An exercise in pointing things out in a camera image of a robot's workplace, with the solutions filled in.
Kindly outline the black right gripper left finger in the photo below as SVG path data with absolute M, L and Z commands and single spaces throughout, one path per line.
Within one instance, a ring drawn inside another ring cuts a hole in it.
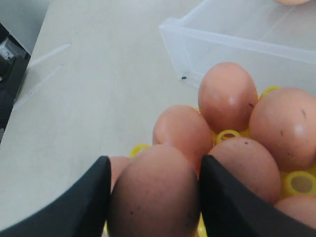
M 59 198 L 2 230 L 2 237 L 100 237 L 107 218 L 111 163 L 97 161 Z

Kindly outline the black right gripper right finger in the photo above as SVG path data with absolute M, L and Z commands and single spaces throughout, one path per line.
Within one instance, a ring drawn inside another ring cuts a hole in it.
M 275 209 L 246 188 L 215 157 L 202 158 L 201 213 L 209 237 L 314 237 L 315 229 Z

